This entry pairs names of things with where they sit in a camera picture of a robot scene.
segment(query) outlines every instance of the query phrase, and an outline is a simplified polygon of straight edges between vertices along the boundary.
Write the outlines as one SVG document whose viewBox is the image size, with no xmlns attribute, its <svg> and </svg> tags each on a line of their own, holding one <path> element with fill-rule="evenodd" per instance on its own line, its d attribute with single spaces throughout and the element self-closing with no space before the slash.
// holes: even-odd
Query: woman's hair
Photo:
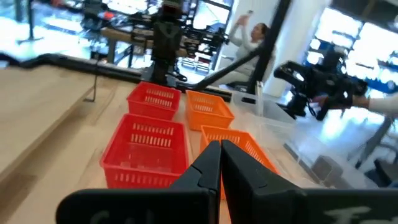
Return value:
<svg viewBox="0 0 398 224">
<path fill-rule="evenodd" d="M 263 22 L 261 22 L 260 24 L 261 24 L 261 33 L 265 35 L 267 33 L 267 31 L 269 30 L 269 28 Z"/>
</svg>

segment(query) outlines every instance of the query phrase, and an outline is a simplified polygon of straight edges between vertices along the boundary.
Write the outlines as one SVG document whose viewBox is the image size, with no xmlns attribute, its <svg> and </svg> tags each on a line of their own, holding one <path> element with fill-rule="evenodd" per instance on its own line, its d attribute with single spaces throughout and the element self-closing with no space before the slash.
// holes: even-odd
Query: red basket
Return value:
<svg viewBox="0 0 398 224">
<path fill-rule="evenodd" d="M 127 97 L 129 113 L 171 120 L 178 111 L 181 91 L 140 82 Z"/>
<path fill-rule="evenodd" d="M 184 125 L 125 114 L 101 159 L 109 188 L 167 188 L 188 167 Z"/>
</svg>

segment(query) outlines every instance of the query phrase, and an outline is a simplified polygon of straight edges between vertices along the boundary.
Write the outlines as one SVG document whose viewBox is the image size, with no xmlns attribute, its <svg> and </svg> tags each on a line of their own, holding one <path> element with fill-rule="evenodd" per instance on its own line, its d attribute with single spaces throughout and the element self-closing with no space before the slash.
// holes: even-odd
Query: white wall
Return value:
<svg viewBox="0 0 398 224">
<path fill-rule="evenodd" d="M 248 10 L 253 10 L 254 12 L 248 23 L 248 32 L 259 22 L 263 22 L 270 26 L 278 2 L 279 0 L 235 0 L 234 9 L 227 27 L 227 33 L 231 26 L 238 20 L 239 16 L 247 13 Z M 221 49 L 220 56 L 234 57 L 237 49 L 238 48 L 233 44 L 225 45 Z M 229 63 L 231 63 L 231 61 L 220 57 L 216 70 L 227 66 Z"/>
<path fill-rule="evenodd" d="M 274 68 L 288 60 L 302 62 L 322 12 L 330 2 L 331 0 L 292 1 L 276 43 L 277 57 Z M 264 85 L 264 93 L 281 97 L 287 85 L 287 82 L 271 76 Z"/>
</svg>

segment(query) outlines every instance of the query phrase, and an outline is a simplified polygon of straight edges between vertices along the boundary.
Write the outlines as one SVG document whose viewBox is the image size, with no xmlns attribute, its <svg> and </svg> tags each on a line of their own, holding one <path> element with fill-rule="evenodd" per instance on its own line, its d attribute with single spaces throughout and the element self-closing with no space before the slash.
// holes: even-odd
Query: white sleeve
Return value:
<svg viewBox="0 0 398 224">
<path fill-rule="evenodd" d="M 389 115 L 398 115 L 398 93 L 385 98 L 370 99 L 369 110 Z"/>
</svg>

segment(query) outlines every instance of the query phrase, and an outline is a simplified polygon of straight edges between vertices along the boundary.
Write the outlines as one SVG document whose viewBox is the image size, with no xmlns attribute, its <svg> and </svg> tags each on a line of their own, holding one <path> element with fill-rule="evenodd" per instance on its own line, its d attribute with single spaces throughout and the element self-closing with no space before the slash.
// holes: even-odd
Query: woman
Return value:
<svg viewBox="0 0 398 224">
<path fill-rule="evenodd" d="M 238 50 L 235 53 L 235 60 L 239 60 L 249 54 L 250 51 L 254 50 L 261 44 L 268 27 L 264 23 L 258 23 L 250 33 L 250 39 L 246 32 L 246 25 L 248 23 L 249 15 L 241 16 L 235 25 L 232 27 L 231 32 L 229 32 L 229 41 L 236 45 Z M 242 37 L 235 37 L 235 33 L 241 28 Z M 244 65 L 237 68 L 235 71 L 227 74 L 223 78 L 214 82 L 214 86 L 221 84 L 229 84 L 232 82 L 248 82 L 254 67 L 256 66 L 258 58 L 254 58 Z"/>
</svg>

